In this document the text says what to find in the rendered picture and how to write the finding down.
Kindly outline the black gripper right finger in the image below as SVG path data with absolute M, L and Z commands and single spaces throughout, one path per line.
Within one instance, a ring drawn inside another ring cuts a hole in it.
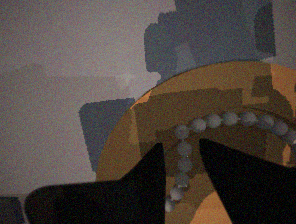
M 199 140 L 206 172 L 232 224 L 296 224 L 296 166 Z

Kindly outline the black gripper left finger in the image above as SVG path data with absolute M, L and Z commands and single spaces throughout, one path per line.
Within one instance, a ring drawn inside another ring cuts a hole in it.
M 47 185 L 24 201 L 30 224 L 165 224 L 163 144 L 120 180 Z

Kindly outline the round orange bead board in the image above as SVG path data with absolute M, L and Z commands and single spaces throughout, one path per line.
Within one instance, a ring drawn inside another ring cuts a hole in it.
M 101 152 L 96 181 L 120 180 L 156 143 L 163 144 L 166 170 L 166 198 L 178 186 L 181 156 L 177 146 L 182 139 L 175 135 L 178 125 L 191 127 L 196 118 L 205 121 L 209 114 L 222 119 L 232 111 L 238 118 L 251 112 L 256 119 L 269 115 L 296 131 L 296 70 L 259 61 L 230 61 L 208 64 L 176 74 L 148 90 L 120 118 Z M 209 139 L 245 154 L 287 167 L 296 166 L 291 144 L 260 129 L 256 122 L 234 126 L 221 121 L 217 128 L 201 133 L 189 130 L 184 139 L 192 146 L 186 158 L 192 169 L 185 172 L 189 184 L 181 187 L 184 196 L 175 201 L 175 209 L 165 211 L 165 224 L 232 224 L 217 194 L 200 155 L 199 140 Z

